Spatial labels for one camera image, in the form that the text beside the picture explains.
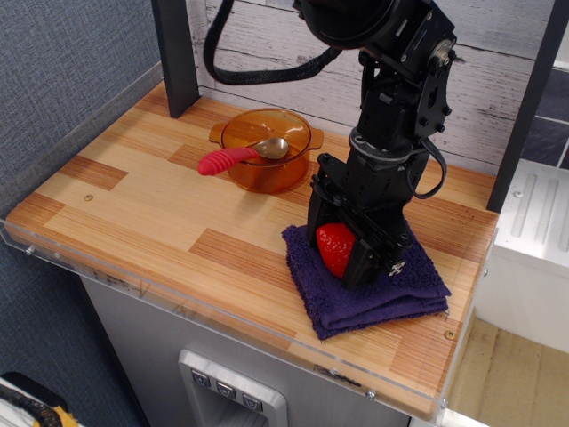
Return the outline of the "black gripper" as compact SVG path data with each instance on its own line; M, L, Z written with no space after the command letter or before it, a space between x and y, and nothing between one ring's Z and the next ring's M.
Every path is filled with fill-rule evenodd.
M355 289L382 271L400 271L413 234L404 215L413 199L424 199L417 186L429 160L429 140L394 150L378 149L360 133L349 136L347 161L321 154L309 200L307 238L317 246L317 230L341 222L355 236L342 287Z

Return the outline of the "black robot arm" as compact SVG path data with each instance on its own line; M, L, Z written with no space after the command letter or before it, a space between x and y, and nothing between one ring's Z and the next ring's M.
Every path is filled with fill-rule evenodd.
M352 289L397 274L412 234L403 210L417 197L431 136L445 129L446 87L455 59L454 26L432 1L297 1L320 41L356 50L363 68L361 115L349 156L321 154L311 182L308 238L341 222L354 235L342 284Z

